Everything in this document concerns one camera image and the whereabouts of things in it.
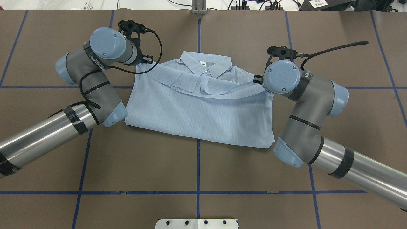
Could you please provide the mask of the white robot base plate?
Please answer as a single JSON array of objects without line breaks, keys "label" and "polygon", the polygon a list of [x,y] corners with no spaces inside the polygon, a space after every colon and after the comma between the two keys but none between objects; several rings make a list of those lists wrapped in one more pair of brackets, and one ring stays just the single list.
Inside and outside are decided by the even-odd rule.
[{"label": "white robot base plate", "polygon": [[238,219],[161,219],[156,229],[239,229]]}]

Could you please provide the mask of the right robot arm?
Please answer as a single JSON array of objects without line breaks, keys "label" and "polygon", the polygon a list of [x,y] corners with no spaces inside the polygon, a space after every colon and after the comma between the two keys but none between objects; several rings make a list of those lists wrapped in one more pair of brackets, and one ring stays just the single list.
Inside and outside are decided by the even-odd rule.
[{"label": "right robot arm", "polygon": [[317,167],[406,211],[405,173],[319,133],[328,116],[338,116],[346,107],[350,93],[345,87],[300,70],[289,60],[267,61],[263,76],[255,75],[253,82],[295,102],[273,149],[278,159],[295,168],[303,164]]}]

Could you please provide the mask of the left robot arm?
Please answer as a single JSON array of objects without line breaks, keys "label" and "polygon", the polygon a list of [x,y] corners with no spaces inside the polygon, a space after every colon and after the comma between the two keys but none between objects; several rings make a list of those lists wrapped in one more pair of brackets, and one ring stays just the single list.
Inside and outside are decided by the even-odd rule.
[{"label": "left robot arm", "polygon": [[115,64],[155,66],[154,58],[141,51],[141,35],[146,33],[157,36],[142,24],[120,21],[118,29],[97,28],[80,48],[61,57],[55,64],[56,72],[77,87],[80,100],[1,141],[1,178],[16,174],[96,126],[110,127],[125,119],[128,112],[106,71],[122,71]]}]

